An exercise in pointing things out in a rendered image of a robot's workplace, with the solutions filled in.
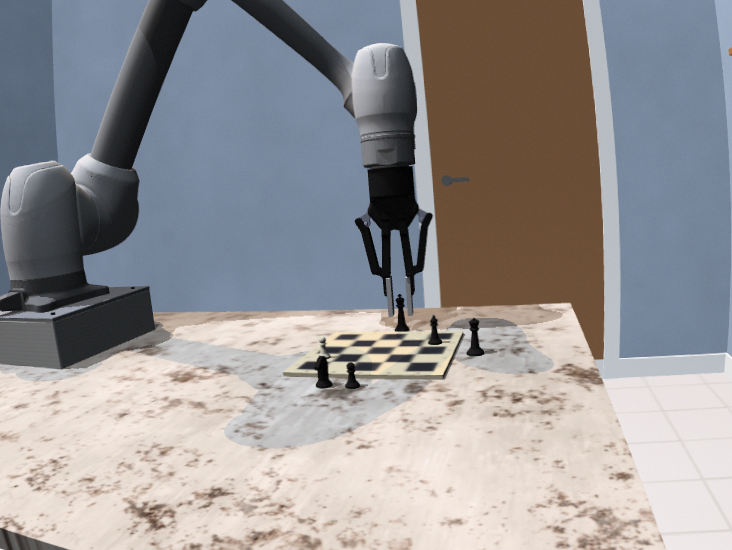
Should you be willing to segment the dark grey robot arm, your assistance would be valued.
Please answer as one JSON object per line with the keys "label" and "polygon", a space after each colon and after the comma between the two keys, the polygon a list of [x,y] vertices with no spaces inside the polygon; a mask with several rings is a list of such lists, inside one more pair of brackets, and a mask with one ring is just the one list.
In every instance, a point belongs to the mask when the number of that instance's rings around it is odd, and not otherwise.
{"label": "dark grey robot arm", "polygon": [[[0,297],[0,311],[43,313],[109,294],[108,286],[87,283],[83,256],[119,245],[136,226],[133,164],[190,17],[206,1],[148,1],[92,152],[72,173],[49,161],[7,177],[0,218],[11,290]],[[353,63],[285,1],[231,1],[340,90],[360,130],[363,167],[415,164],[417,96],[402,47],[369,45]]]}

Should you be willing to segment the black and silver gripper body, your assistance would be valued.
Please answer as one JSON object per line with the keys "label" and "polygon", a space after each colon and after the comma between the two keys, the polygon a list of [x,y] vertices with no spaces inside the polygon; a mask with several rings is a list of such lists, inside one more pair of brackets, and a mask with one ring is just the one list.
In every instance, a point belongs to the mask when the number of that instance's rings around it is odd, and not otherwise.
{"label": "black and silver gripper body", "polygon": [[397,211],[402,209],[408,228],[419,210],[419,205],[415,200],[413,166],[375,168],[367,171],[370,196],[369,216],[381,229],[381,213],[388,211],[389,231],[399,230]]}

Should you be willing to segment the black and cream chessboard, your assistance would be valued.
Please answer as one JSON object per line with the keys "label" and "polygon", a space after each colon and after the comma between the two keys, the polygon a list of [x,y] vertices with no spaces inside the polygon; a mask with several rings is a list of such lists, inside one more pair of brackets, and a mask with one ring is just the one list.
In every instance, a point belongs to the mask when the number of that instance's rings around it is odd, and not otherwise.
{"label": "black and cream chessboard", "polygon": [[[443,380],[463,331],[438,331],[442,344],[429,345],[431,331],[335,332],[326,339],[329,378],[348,378],[346,365],[355,365],[356,379]],[[288,377],[316,377],[320,345],[283,372]]]}

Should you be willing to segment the white pawn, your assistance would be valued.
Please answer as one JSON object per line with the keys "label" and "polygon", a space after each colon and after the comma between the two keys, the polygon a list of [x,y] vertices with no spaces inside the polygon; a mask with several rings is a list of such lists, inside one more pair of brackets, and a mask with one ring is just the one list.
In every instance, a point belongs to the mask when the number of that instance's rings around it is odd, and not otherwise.
{"label": "white pawn", "polygon": [[[325,345],[327,345],[327,343],[325,343],[326,342],[326,338],[323,337],[323,336],[320,337],[319,338],[319,342],[320,342],[319,345],[321,346],[320,354],[319,355],[320,356],[325,356],[327,359],[331,358],[331,355],[327,352],[327,349],[326,349],[326,346],[325,346]],[[319,357],[319,355],[318,355],[318,357]]]}

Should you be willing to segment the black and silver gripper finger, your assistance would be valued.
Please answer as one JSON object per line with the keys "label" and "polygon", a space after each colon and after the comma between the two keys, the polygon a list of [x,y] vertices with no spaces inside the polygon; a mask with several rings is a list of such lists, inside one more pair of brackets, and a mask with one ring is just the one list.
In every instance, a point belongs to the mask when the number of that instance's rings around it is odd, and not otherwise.
{"label": "black and silver gripper finger", "polygon": [[388,304],[388,317],[393,317],[394,299],[391,276],[391,231],[389,231],[389,213],[388,211],[383,211],[381,213],[382,268],[379,267],[374,243],[369,229],[369,226],[371,224],[370,218],[371,217],[367,212],[360,218],[355,219],[355,224],[362,234],[371,273],[373,275],[381,276],[383,279],[384,295],[385,297],[387,297]]}
{"label": "black and silver gripper finger", "polygon": [[398,219],[399,232],[400,232],[400,237],[401,237],[405,272],[406,272],[405,283],[406,283],[406,298],[407,298],[408,316],[413,315],[412,295],[414,295],[414,292],[415,292],[414,275],[419,272],[422,272],[424,269],[428,226],[433,218],[432,213],[427,213],[421,209],[418,210],[417,215],[419,216],[418,221],[419,221],[419,223],[421,223],[421,228],[420,228],[420,236],[419,236],[417,265],[413,266],[410,241],[409,241],[409,232],[408,232],[408,228],[406,227],[405,214],[402,209],[397,211],[397,219]]}

